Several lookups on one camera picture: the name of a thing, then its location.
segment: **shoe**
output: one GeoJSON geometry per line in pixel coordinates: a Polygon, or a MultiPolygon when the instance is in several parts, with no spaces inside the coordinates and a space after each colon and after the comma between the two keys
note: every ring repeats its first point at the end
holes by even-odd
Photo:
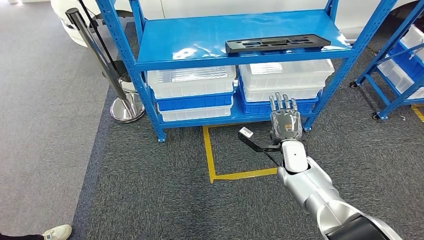
{"type": "Polygon", "coordinates": [[[42,236],[44,240],[66,240],[71,235],[71,232],[72,227],[66,224],[47,230],[42,236]]]}

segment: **white car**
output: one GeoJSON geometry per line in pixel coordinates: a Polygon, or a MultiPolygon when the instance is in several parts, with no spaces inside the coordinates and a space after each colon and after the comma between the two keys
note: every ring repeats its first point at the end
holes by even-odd
{"type": "MultiPolygon", "coordinates": [[[[92,19],[101,19],[96,0],[83,0],[92,19]]],[[[327,0],[139,0],[144,17],[148,20],[201,17],[214,15],[281,12],[307,9],[323,9],[327,0]]],[[[63,28],[71,39],[86,46],[76,27],[70,23],[65,12],[78,8],[86,23],[89,19],[78,0],[50,0],[54,12],[62,21],[63,28]]],[[[341,33],[354,42],[370,19],[380,0],[340,0],[337,8],[336,25],[341,33]]],[[[398,0],[393,9],[414,0],[398,0]]],[[[132,17],[129,0],[116,0],[115,9],[120,17],[132,17]]]]}

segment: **yellow floor tape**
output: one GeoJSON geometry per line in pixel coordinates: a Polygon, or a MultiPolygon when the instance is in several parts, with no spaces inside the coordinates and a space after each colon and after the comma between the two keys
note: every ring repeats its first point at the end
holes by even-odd
{"type": "Polygon", "coordinates": [[[424,123],[424,115],[421,113],[421,111],[418,109],[418,107],[421,107],[422,104],[412,104],[411,109],[413,112],[418,116],[418,118],[421,120],[421,122],[424,123]]]}
{"type": "Polygon", "coordinates": [[[211,184],[214,183],[214,180],[237,180],[237,179],[246,179],[246,178],[254,178],[259,176],[267,176],[273,175],[277,173],[277,168],[266,168],[261,170],[254,171],[244,171],[244,172],[236,172],[229,174],[221,174],[217,175],[215,172],[215,164],[214,164],[214,156],[212,155],[212,147],[211,147],[211,138],[209,136],[209,128],[215,127],[223,127],[226,125],[214,125],[214,126],[203,126],[203,139],[204,139],[204,150],[206,151],[206,161],[207,161],[207,169],[209,170],[209,182],[211,184]]]}

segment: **metal shelf frame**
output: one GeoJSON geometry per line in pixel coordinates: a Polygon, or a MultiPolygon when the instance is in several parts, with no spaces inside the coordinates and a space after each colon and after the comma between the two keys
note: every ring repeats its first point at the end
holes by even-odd
{"type": "Polygon", "coordinates": [[[136,59],[130,48],[124,29],[120,24],[113,0],[96,0],[106,26],[113,38],[131,80],[145,106],[147,115],[159,142],[166,140],[164,129],[207,125],[223,125],[269,121],[268,115],[244,115],[235,93],[231,116],[163,122],[156,111],[152,90],[146,84],[146,71],[198,68],[225,65],[240,65],[269,62],[288,62],[316,59],[342,59],[338,71],[333,75],[321,94],[319,101],[303,124],[305,131],[311,126],[333,96],[355,61],[389,14],[397,0],[381,0],[351,46],[335,25],[338,0],[329,0],[324,9],[284,11],[273,13],[239,14],[147,20],[138,0],[129,0],[134,15],[137,43],[136,59]],[[225,41],[316,34],[331,41],[321,51],[289,49],[272,52],[251,52],[227,56],[225,41]],[[183,52],[178,57],[175,53],[183,52]]]}
{"type": "Polygon", "coordinates": [[[424,48],[424,43],[411,47],[409,49],[398,52],[394,55],[386,57],[389,51],[395,46],[396,42],[399,41],[405,33],[408,31],[410,26],[415,22],[415,20],[421,15],[424,11],[424,0],[420,0],[415,8],[411,11],[407,18],[403,21],[403,23],[399,26],[399,28],[394,32],[394,34],[390,37],[390,39],[385,43],[385,45],[381,48],[381,50],[377,53],[375,58],[369,63],[369,65],[365,68],[365,71],[355,80],[350,83],[352,88],[357,86],[362,86],[363,82],[367,80],[371,87],[375,90],[381,100],[384,102],[386,107],[381,111],[374,112],[372,117],[374,119],[382,119],[387,120],[388,115],[395,110],[399,106],[403,105],[412,105],[412,104],[423,104],[424,98],[417,99],[408,99],[412,94],[414,94],[419,88],[424,87],[424,76],[420,79],[415,80],[414,84],[412,84],[406,91],[400,93],[396,87],[392,84],[392,82],[377,68],[377,66],[385,61],[392,59],[393,57],[401,54],[409,53],[410,51],[417,50],[420,48],[424,48]],[[385,94],[381,91],[381,89],[377,86],[371,74],[377,72],[381,78],[385,81],[385,83],[390,87],[392,92],[395,95],[395,99],[390,102],[389,99],[385,96],[385,94]]]}

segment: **black pole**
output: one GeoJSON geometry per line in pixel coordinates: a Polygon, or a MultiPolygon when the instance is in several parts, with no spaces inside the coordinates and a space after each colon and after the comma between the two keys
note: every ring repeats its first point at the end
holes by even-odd
{"type": "Polygon", "coordinates": [[[115,69],[115,71],[116,71],[117,73],[119,73],[119,70],[118,70],[117,66],[115,65],[115,62],[114,62],[114,60],[112,59],[111,54],[109,53],[108,49],[106,48],[106,44],[105,44],[105,42],[103,41],[103,38],[102,38],[102,36],[101,36],[101,35],[100,35],[100,33],[99,33],[99,30],[97,29],[97,22],[94,22],[94,21],[93,21],[93,19],[92,19],[92,17],[90,16],[89,11],[87,10],[87,7],[86,7],[86,5],[84,4],[83,0],[79,0],[79,3],[81,4],[82,9],[84,10],[85,14],[87,15],[88,20],[90,21],[90,25],[92,26],[92,28],[93,28],[93,29],[94,29],[94,31],[95,31],[95,34],[97,35],[98,39],[100,40],[100,44],[101,44],[101,46],[103,47],[104,51],[106,52],[106,55],[107,55],[107,58],[109,58],[110,64],[112,64],[113,69],[115,69]]]}
{"type": "Polygon", "coordinates": [[[109,80],[110,85],[115,90],[116,95],[121,100],[126,101],[127,96],[124,92],[124,90],[121,88],[120,84],[118,83],[115,74],[112,73],[110,67],[108,66],[108,63],[104,59],[102,51],[100,50],[99,46],[97,46],[96,42],[94,41],[93,37],[89,33],[89,30],[87,29],[87,26],[85,26],[85,22],[83,20],[83,17],[80,14],[80,11],[78,8],[74,7],[66,11],[66,15],[71,21],[72,24],[76,26],[76,29],[81,34],[81,37],[84,39],[84,42],[87,44],[87,47],[91,49],[95,56],[97,57],[98,62],[100,63],[101,67],[103,68],[103,73],[107,80],[109,80]]]}

